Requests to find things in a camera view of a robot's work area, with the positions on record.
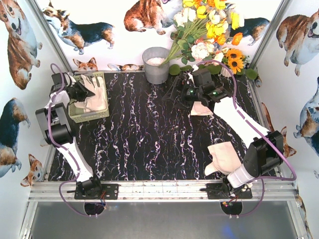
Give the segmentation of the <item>work glove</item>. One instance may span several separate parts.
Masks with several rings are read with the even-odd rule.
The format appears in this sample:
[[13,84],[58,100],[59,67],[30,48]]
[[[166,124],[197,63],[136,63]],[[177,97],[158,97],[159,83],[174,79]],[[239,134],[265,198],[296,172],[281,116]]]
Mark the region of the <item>work glove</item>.
[[210,115],[213,115],[213,112],[208,107],[203,106],[201,102],[195,101],[193,103],[190,115],[191,116],[210,116]]
[[101,96],[93,96],[87,98],[84,102],[75,102],[75,107],[83,109],[85,113],[105,110],[106,99]]
[[93,95],[87,96],[88,100],[97,100],[102,101],[105,100],[105,81],[101,76],[89,78],[85,75],[80,75],[84,86],[87,90],[89,90]]
[[241,161],[232,143],[229,141],[210,145],[208,151],[212,156],[212,162],[205,167],[205,176],[214,172],[221,172],[224,175],[229,175],[241,166]]

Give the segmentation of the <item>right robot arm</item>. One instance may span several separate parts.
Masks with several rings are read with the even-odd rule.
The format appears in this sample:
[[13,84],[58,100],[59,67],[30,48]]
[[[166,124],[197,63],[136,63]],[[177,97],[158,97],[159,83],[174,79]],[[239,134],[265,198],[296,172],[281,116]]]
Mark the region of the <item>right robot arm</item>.
[[263,176],[286,159],[283,135],[277,130],[270,132],[254,121],[239,107],[229,91],[216,87],[206,69],[176,76],[163,99],[179,99],[182,104],[189,106],[200,102],[223,119],[241,138],[247,147],[246,154],[242,164],[226,178],[226,183],[233,189]]

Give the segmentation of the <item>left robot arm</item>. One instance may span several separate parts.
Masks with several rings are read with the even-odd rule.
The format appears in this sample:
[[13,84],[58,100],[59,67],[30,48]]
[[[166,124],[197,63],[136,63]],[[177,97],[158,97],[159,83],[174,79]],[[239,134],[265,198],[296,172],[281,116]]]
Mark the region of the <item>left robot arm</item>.
[[35,112],[44,140],[67,160],[76,176],[76,192],[84,197],[97,197],[102,185],[78,148],[67,107],[71,100],[82,102],[94,95],[79,82],[54,85],[48,104]]

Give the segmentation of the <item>green plastic storage basket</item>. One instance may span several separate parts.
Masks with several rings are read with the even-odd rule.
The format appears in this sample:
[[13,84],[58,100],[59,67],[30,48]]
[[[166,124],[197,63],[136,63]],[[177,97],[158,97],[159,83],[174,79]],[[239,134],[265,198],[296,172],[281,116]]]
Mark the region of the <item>green plastic storage basket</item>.
[[73,82],[79,82],[95,95],[87,97],[83,102],[72,100],[68,108],[71,119],[80,123],[108,117],[110,114],[104,73],[98,71],[81,74],[73,79]]

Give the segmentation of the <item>grey metal bucket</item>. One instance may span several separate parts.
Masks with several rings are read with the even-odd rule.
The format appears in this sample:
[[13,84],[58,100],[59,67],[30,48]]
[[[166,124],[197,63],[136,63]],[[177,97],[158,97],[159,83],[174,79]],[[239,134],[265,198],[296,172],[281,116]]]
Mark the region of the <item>grey metal bucket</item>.
[[165,62],[169,50],[163,47],[151,47],[142,54],[147,81],[160,85],[168,79],[169,62]]

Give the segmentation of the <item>small sunflower pot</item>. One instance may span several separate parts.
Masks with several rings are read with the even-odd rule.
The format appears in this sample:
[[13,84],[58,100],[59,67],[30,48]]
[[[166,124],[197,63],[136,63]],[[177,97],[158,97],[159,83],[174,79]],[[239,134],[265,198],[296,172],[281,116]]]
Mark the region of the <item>small sunflower pot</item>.
[[230,48],[224,53],[222,63],[224,63],[234,75],[243,75],[249,65],[249,56],[235,48]]

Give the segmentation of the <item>artificial flower bouquet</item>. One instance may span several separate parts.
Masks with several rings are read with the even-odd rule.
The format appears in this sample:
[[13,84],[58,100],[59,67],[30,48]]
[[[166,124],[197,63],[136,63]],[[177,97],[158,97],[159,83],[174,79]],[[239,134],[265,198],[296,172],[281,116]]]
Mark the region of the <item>artificial flower bouquet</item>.
[[211,59],[221,52],[231,30],[244,26],[245,19],[235,5],[226,0],[183,0],[173,17],[172,45],[162,62],[173,59],[188,62]]

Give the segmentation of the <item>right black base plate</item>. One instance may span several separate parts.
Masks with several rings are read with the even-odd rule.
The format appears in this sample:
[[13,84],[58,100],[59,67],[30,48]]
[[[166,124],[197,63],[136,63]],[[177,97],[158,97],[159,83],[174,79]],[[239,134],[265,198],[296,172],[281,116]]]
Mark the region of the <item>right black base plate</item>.
[[201,192],[207,193],[208,199],[252,199],[250,189],[242,190],[243,188],[234,189],[232,186],[227,186],[223,183],[208,183],[205,188],[199,189]]

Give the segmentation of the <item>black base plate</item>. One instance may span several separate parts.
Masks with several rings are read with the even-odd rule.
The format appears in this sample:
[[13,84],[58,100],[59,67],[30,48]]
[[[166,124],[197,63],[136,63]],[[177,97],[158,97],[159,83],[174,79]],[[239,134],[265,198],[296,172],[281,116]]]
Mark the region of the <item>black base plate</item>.
[[234,189],[232,186],[227,186],[223,183],[208,183],[205,188],[199,189],[201,192],[207,193],[208,199],[252,199],[250,189],[242,190],[243,188]]
[[119,193],[119,184],[102,183],[101,189],[96,191],[85,190],[82,186],[76,185],[76,189],[68,190],[67,193],[73,193],[76,200],[116,200]]

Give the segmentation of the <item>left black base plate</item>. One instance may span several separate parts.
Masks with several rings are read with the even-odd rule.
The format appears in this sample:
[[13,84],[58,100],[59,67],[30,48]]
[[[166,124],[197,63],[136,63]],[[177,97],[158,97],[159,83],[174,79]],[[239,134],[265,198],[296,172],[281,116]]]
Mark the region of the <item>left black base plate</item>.
[[76,200],[116,200],[119,193],[119,184],[102,183],[101,189],[96,191],[85,190],[82,186],[76,185],[76,189],[68,190],[67,193],[73,193]]

